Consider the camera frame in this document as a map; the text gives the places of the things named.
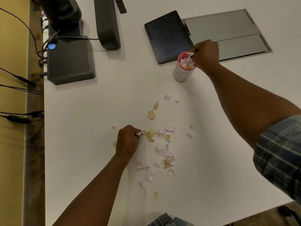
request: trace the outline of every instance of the tablet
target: tablet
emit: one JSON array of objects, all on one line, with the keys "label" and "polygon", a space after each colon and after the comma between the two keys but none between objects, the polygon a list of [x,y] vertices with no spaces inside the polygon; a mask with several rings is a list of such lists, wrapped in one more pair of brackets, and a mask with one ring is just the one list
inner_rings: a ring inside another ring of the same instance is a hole
[{"label": "tablet", "polygon": [[144,25],[159,64],[178,59],[194,45],[177,11],[172,11]]}]

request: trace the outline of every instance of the forearm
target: forearm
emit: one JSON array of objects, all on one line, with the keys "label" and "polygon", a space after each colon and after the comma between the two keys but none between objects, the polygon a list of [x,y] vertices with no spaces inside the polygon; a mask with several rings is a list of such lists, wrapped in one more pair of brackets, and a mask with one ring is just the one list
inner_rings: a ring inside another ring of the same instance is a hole
[{"label": "forearm", "polygon": [[53,226],[106,226],[127,161],[114,156]]},{"label": "forearm", "polygon": [[253,148],[267,127],[301,114],[293,103],[248,82],[220,64],[205,73],[211,79],[232,126]]}]

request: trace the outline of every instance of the white table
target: white table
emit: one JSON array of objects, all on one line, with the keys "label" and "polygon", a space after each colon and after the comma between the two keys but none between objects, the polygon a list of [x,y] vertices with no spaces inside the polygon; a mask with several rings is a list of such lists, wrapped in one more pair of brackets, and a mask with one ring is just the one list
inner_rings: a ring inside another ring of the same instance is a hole
[{"label": "white table", "polygon": [[[109,225],[143,226],[167,212],[195,225],[220,226],[291,201],[255,170],[252,149],[230,125],[208,77],[196,70],[188,82],[179,83],[172,76],[175,62],[157,64],[144,24],[173,10],[187,18],[246,8],[274,52],[223,65],[301,106],[301,1],[123,1],[128,12],[117,16],[122,47],[94,53],[97,77],[61,86],[45,81],[46,225],[106,165],[118,129],[128,124],[158,129],[175,123],[171,147],[177,174],[169,177],[162,167],[155,168],[146,195],[138,182],[148,172],[137,171],[131,162]],[[77,2],[86,35],[96,37],[93,0]],[[172,99],[164,101],[164,94]],[[146,115],[157,100],[151,121]],[[185,136],[190,124],[196,125],[194,139]],[[149,146],[141,138],[137,154],[153,164],[160,158],[155,153],[159,143],[166,141],[155,137]],[[160,196],[157,202],[154,191]]]}]

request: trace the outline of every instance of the cup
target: cup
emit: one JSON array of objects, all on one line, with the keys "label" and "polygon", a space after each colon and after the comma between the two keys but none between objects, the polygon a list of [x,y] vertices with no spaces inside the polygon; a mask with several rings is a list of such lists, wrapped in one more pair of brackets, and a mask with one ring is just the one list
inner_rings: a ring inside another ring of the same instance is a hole
[{"label": "cup", "polygon": [[175,71],[173,72],[173,77],[175,78],[175,80],[182,83],[187,82],[190,79],[195,69],[195,65],[193,68],[185,68],[180,64],[181,59],[189,57],[189,54],[187,53],[189,53],[189,51],[182,52],[179,55],[177,64],[175,66]]}]

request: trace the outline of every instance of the blue light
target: blue light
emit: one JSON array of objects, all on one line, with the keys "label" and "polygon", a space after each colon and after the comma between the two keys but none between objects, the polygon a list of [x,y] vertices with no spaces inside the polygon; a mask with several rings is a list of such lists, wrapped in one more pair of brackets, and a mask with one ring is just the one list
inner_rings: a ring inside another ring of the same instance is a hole
[{"label": "blue light", "polygon": [[51,50],[52,50],[52,49],[55,49],[55,47],[56,47],[55,44],[48,44],[48,48],[51,49]]}]

